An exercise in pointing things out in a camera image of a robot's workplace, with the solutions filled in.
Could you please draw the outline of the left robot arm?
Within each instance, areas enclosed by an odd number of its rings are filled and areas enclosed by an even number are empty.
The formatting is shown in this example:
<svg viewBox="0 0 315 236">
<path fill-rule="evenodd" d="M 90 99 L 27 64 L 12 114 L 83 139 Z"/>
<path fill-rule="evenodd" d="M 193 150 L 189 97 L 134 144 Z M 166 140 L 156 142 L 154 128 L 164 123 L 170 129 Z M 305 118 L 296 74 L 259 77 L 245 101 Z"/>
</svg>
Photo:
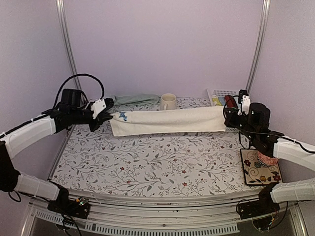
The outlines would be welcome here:
<svg viewBox="0 0 315 236">
<path fill-rule="evenodd" d="M 100 99 L 90 102 L 79 89 L 64 88 L 65 84 L 76 77 L 88 77 L 100 85 Z M 62 213 L 70 213 L 72 200 L 68 191 L 47 180 L 23 174 L 13 166 L 12 159 L 36 142 L 48 136 L 69 129 L 73 125 L 88 125 L 94 132 L 113 116 L 108 110 L 114 106 L 112 98 L 105 97 L 105 89 L 97 77 L 81 73 L 67 78 L 60 86 L 53 107 L 42 112 L 0 135 L 0 189 L 2 192 L 17 192 L 53 201 Z"/>
</svg>

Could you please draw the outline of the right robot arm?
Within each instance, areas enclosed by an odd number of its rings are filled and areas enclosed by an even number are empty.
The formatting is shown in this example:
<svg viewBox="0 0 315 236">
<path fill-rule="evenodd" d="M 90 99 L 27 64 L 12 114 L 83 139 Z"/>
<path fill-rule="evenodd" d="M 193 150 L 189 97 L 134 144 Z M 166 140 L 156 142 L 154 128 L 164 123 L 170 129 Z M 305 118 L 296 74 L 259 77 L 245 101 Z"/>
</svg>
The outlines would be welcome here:
<svg viewBox="0 0 315 236">
<path fill-rule="evenodd" d="M 315 169 L 315 147 L 285 134 L 269 129 L 270 110 L 261 103 L 251 103 L 246 112 L 242 107 L 223 108 L 224 124 L 236 128 L 245 135 L 252 146 L 261 154 L 280 160 Z M 258 200 L 241 203 L 237 212 L 244 216 L 268 214 L 279 210 L 279 204 L 291 201 L 312 201 L 315 198 L 314 178 L 296 182 L 281 183 L 275 180 L 264 187 L 258 195 Z"/>
</svg>

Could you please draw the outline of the cream white towel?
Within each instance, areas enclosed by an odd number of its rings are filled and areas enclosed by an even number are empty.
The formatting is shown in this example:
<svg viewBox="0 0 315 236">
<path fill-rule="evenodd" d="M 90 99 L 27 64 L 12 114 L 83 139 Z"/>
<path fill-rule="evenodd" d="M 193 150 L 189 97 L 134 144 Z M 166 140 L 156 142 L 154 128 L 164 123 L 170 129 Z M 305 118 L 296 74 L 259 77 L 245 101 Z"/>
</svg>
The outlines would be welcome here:
<svg viewBox="0 0 315 236">
<path fill-rule="evenodd" d="M 224 132 L 223 107 L 199 107 L 164 111 L 128 111 L 112 114 L 116 137 L 160 134 Z"/>
</svg>

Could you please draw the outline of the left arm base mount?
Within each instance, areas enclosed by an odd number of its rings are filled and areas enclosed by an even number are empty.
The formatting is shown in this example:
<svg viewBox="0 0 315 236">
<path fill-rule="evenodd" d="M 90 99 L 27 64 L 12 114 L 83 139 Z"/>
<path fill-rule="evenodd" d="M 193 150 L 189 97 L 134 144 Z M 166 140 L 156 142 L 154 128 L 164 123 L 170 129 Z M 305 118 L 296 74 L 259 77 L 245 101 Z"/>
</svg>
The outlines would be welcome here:
<svg viewBox="0 0 315 236">
<path fill-rule="evenodd" d="M 67 216 L 87 219 L 91 205 L 88 198 L 79 197 L 75 200 L 69 198 L 49 201 L 47 209 Z"/>
</svg>

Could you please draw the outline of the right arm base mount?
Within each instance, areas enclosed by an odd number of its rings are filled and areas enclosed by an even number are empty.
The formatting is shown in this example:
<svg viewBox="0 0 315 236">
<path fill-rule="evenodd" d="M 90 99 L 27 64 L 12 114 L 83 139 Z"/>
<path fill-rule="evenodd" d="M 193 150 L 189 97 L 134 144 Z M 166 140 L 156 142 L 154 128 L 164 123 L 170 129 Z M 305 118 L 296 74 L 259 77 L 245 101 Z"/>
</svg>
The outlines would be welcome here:
<svg viewBox="0 0 315 236">
<path fill-rule="evenodd" d="M 255 201 L 241 200 L 236 205 L 236 212 L 241 219 L 248 219 L 266 214 L 276 213 L 280 205 L 272 201 L 270 197 L 259 198 Z"/>
</svg>

